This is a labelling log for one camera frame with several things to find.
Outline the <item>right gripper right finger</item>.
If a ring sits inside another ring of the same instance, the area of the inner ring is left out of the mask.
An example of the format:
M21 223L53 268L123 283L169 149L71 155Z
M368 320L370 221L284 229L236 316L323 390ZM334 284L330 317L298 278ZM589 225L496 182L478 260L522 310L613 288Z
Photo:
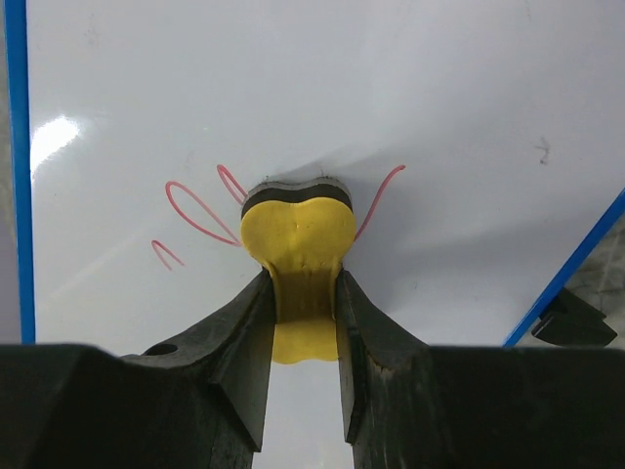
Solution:
M430 346L336 282L345 439L357 468L620 468L624 354Z

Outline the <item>yellow black eraser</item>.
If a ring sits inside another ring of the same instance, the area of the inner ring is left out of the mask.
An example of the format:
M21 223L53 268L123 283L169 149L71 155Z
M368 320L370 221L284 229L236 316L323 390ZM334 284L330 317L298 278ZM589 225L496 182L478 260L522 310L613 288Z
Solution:
M250 256L271 276L273 360L336 361L336 282L355 240L347 187L329 177L262 183L244 199L240 233Z

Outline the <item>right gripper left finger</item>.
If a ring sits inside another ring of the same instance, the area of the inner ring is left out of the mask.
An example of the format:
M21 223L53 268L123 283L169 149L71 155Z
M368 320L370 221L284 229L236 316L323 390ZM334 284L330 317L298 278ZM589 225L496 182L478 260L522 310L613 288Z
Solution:
M270 276L140 355L1 349L5 468L248 468L263 443Z

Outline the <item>blue framed whiteboard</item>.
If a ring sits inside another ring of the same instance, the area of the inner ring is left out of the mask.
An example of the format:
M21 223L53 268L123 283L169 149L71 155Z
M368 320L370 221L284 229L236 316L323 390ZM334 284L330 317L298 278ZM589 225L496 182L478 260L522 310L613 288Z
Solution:
M430 346L539 315L624 211L620 1L7 1L21 343L140 355L269 272L262 183L350 192L340 272ZM248 468L357 468L338 358L272 358Z

